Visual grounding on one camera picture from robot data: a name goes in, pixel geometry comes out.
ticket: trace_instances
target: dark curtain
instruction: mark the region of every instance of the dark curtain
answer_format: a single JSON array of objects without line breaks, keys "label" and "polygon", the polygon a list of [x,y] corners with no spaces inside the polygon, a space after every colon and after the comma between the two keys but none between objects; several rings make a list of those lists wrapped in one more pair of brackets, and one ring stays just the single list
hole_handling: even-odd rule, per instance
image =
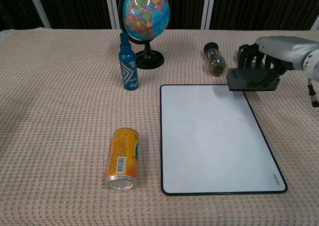
[{"label": "dark curtain", "polygon": [[32,0],[0,0],[0,31],[43,27]]},{"label": "dark curtain", "polygon": [[215,0],[210,29],[309,30],[318,0]]},{"label": "dark curtain", "polygon": [[168,29],[200,29],[205,0],[168,0]]},{"label": "dark curtain", "polygon": [[110,29],[106,0],[41,0],[52,28]]}]

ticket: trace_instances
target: black globe base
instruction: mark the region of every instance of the black globe base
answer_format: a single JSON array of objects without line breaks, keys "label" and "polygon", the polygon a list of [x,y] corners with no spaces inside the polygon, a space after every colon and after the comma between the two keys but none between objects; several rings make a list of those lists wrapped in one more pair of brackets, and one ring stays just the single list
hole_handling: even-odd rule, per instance
[{"label": "black globe base", "polygon": [[139,69],[156,69],[163,65],[164,56],[156,50],[151,50],[150,43],[148,42],[145,44],[145,50],[136,53],[136,62]]}]

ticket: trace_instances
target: globe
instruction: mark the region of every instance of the globe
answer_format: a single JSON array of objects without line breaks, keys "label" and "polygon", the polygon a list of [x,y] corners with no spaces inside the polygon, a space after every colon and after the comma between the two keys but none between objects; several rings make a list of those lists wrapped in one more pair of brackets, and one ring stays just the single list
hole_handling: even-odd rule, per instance
[{"label": "globe", "polygon": [[163,33],[169,21],[167,0],[125,0],[123,21],[126,31],[139,40],[152,40]]}]

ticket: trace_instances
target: blue spray bottle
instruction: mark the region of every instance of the blue spray bottle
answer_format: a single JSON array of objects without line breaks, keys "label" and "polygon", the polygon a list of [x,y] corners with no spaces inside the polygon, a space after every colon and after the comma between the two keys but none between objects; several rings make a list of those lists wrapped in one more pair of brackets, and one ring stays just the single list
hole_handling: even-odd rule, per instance
[{"label": "blue spray bottle", "polygon": [[136,57],[132,51],[131,44],[129,42],[129,35],[127,33],[121,33],[121,45],[119,60],[121,65],[122,78],[124,88],[126,90],[136,90],[139,86],[138,69],[136,67]]}]

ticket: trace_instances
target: whiteboard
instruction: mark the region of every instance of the whiteboard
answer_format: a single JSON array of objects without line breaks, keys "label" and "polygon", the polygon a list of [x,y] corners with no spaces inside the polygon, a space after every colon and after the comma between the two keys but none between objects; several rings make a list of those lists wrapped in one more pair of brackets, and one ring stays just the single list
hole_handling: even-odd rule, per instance
[{"label": "whiteboard", "polygon": [[287,190],[243,92],[227,85],[164,85],[160,100],[165,194]]}]

